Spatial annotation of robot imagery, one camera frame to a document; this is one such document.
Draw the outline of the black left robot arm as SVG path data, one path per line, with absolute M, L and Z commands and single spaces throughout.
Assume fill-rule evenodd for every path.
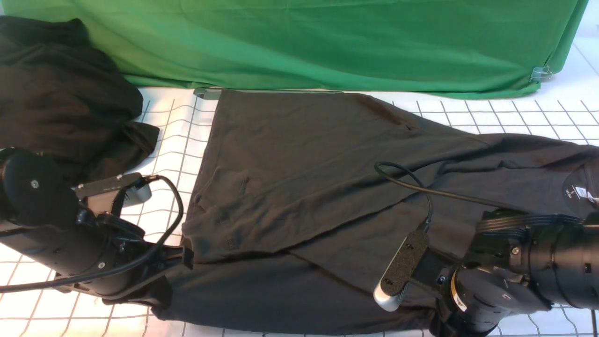
M 131 173 L 71 188 L 45 155 L 7 148 L 0 159 L 1 243 L 55 273 L 52 281 L 2 286 L 3 294 L 53 288 L 100 297 L 106 305 L 169 307 L 167 273 L 193 267 L 189 248 L 166 245 L 183 218 L 173 182 Z M 156 181 L 171 188 L 178 215 L 152 243 L 121 211 L 147 201 Z

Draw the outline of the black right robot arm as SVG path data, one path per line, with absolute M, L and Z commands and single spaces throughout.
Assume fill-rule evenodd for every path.
M 507 316 L 598 309 L 598 213 L 486 212 L 440 286 L 435 337 L 485 337 Z

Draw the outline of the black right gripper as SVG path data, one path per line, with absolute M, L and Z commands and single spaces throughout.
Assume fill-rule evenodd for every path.
M 486 337 L 503 319 L 504 312 L 498 308 L 439 307 L 433 317 L 429 331 L 435 337 Z

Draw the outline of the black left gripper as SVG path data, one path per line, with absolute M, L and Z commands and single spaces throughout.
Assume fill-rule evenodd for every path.
M 79 292 L 99 297 L 105 305 L 135 304 L 146 307 L 169 307 L 173 289 L 167 273 L 186 267 L 192 269 L 193 252 L 187 247 L 162 247 L 148 262 L 113 277 L 99 278 L 66 286 L 56 286 L 61 293 Z

